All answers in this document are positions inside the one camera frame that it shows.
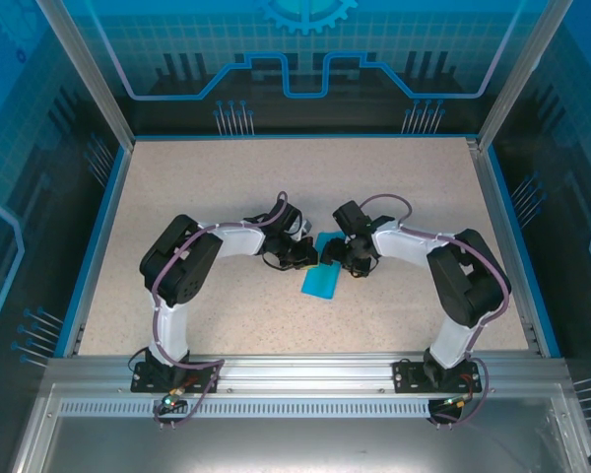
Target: work surface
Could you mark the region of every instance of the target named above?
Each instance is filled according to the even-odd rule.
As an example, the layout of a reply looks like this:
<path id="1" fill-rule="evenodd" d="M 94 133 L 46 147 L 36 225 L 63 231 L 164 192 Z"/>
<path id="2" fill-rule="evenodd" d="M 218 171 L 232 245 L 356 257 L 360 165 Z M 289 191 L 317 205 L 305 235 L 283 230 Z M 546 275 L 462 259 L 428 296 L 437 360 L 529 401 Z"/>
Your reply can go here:
<path id="1" fill-rule="evenodd" d="M 130 354 L 149 343 L 153 313 L 138 266 L 173 217 L 252 217 L 280 190 L 314 236 L 339 230 L 331 214 L 345 202 L 394 192 L 414 205 L 409 226 L 473 228 L 498 254 L 463 138 L 138 142 L 79 353 Z M 398 217 L 405 209 L 378 200 L 365 211 Z M 217 260 L 191 303 L 191 353 L 421 351 L 445 316 L 430 273 L 403 261 L 384 258 L 366 279 L 342 272 L 332 301 L 303 294 L 305 275 L 272 270 L 260 257 Z M 514 301 L 477 348 L 527 348 Z"/>

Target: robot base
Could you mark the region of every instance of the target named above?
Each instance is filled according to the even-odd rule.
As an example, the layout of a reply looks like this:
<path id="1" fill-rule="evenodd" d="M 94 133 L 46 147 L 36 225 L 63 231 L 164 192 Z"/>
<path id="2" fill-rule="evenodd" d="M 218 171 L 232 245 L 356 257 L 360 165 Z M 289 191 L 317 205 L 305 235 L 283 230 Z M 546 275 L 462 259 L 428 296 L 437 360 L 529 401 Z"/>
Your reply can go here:
<path id="1" fill-rule="evenodd" d="M 469 386 L 461 377 L 462 374 L 469 375 L 473 380 L 474 394 L 482 392 L 482 382 L 475 363 L 463 361 L 452 369 L 443 371 L 442 380 L 437 386 L 425 374 L 424 362 L 401 360 L 392 364 L 394 392 L 397 394 L 464 394 L 469 391 Z"/>
<path id="2" fill-rule="evenodd" d="M 188 363 L 188 357 L 189 354 L 186 354 L 180 361 L 188 365 L 198 365 Z M 215 368 L 184 370 L 170 367 L 160 363 L 147 350 L 145 361 L 137 363 L 134 368 L 130 390 L 131 392 L 167 393 L 172 389 L 183 387 L 186 393 L 202 393 L 214 372 Z M 215 381 L 208 392 L 216 392 L 217 383 L 218 381 Z"/>

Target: blue sponge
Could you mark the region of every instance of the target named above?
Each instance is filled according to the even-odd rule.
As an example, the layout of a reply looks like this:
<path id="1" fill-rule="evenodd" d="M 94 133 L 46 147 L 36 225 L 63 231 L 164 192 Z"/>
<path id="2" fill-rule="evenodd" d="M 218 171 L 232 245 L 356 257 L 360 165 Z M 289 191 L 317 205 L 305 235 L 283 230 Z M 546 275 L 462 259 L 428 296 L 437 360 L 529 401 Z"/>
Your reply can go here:
<path id="1" fill-rule="evenodd" d="M 319 234 L 315 242 L 315 249 L 322 254 L 324 246 L 333 238 L 345 238 L 342 232 L 335 232 L 333 234 Z M 335 286 L 337 286 L 337 278 L 342 269 L 341 265 L 335 261 L 331 266 L 327 264 L 320 264 L 315 268 L 306 271 L 304 284 L 302 285 L 302 292 L 310 294 L 322 299 L 333 299 L 335 294 Z"/>

